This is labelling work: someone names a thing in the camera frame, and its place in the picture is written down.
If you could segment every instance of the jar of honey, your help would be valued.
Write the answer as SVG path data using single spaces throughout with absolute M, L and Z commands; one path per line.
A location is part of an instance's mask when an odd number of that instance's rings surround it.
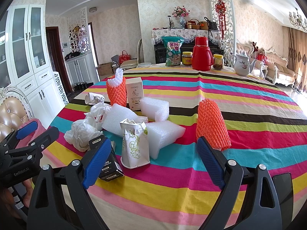
M 182 52 L 182 64 L 186 67 L 192 65 L 192 52 Z
M 214 59 L 214 64 L 213 64 L 214 70 L 218 71 L 222 70 L 224 65 L 224 56 L 220 54 L 214 54 L 213 59 Z

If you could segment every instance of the jar lid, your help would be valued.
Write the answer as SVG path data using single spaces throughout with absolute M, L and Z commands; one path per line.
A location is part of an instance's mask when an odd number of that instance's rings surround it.
M 217 59 L 224 59 L 224 56 L 221 54 L 214 54 L 213 57 Z
M 192 52 L 182 52 L 183 55 L 192 55 Z

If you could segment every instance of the person's hand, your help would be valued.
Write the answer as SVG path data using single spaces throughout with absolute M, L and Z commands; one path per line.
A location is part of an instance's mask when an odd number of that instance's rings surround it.
M 23 198 L 23 204 L 28 208 L 30 206 L 30 200 L 33 193 L 33 189 L 31 186 L 31 179 L 23 181 L 23 185 L 27 189 L 27 193 L 25 194 Z M 12 204 L 14 204 L 14 198 L 13 195 L 10 193 L 8 189 L 3 189 L 0 191 L 1 199 L 4 202 L 5 206 L 7 207 L 7 210 L 11 213 L 12 216 L 15 218 L 20 218 L 20 216 L 13 210 Z

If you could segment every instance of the white teapot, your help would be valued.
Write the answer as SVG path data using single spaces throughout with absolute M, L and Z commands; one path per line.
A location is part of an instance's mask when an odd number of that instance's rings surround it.
M 257 60 L 253 60 L 251 63 L 249 62 L 249 58 L 243 52 L 242 54 L 231 55 L 230 59 L 233 59 L 233 68 L 236 74 L 241 76 L 247 76 L 255 67 L 255 63 Z

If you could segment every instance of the blue and white vase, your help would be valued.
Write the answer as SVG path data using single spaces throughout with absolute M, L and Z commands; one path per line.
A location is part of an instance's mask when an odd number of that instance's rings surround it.
M 186 21 L 185 21 L 185 18 L 183 16 L 180 17 L 180 20 L 179 20 L 179 24 L 181 25 L 181 27 L 183 29 L 185 29 L 185 25 L 186 25 Z

